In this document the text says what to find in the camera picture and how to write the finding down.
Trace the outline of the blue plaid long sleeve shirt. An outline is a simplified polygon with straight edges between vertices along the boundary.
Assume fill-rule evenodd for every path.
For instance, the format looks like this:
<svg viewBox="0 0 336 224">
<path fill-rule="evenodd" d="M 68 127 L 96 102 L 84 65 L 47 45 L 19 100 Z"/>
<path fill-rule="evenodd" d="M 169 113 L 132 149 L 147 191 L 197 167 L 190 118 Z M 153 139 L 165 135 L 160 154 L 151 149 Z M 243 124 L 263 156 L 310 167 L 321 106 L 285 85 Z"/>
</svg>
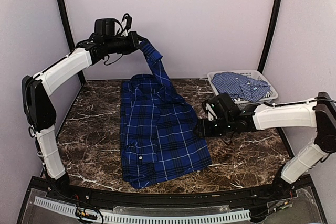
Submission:
<svg viewBox="0 0 336 224">
<path fill-rule="evenodd" d="M 162 55 L 147 40 L 139 44 L 151 70 L 121 85 L 120 151 L 123 180 L 135 189 L 176 179 L 212 164 L 198 116 L 178 94 Z"/>
</svg>

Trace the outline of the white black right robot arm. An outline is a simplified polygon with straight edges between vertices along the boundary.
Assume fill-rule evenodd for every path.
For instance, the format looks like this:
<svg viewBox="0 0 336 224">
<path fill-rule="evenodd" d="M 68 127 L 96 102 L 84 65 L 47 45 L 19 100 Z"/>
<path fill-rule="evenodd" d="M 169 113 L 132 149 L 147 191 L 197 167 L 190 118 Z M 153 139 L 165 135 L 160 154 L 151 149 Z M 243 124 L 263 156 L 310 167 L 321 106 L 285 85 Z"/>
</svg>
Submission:
<svg viewBox="0 0 336 224">
<path fill-rule="evenodd" d="M 320 92 L 313 98 L 287 103 L 253 103 L 240 108 L 227 93 L 203 102 L 207 114 L 195 128 L 200 137 L 268 129 L 308 130 L 312 137 L 278 171 L 268 195 L 280 199 L 304 173 L 335 153 L 335 100 Z"/>
</svg>

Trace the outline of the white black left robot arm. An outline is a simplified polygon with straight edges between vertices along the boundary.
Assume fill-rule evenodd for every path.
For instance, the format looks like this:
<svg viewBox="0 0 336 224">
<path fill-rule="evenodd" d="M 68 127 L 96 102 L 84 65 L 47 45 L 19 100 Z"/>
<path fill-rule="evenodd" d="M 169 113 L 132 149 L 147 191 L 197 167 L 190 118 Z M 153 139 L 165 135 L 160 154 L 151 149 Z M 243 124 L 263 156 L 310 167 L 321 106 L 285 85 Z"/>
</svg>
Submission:
<svg viewBox="0 0 336 224">
<path fill-rule="evenodd" d="M 53 191 L 61 200 L 71 200 L 74 189 L 67 184 L 69 176 L 57 146 L 57 111 L 52 95 L 76 74 L 105 57 L 131 54 L 147 41 L 136 31 L 120 36 L 92 34 L 50 67 L 22 79 L 23 109 L 29 124 L 28 132 L 35 140 L 37 155 L 43 163 L 46 177 L 56 182 Z"/>
</svg>

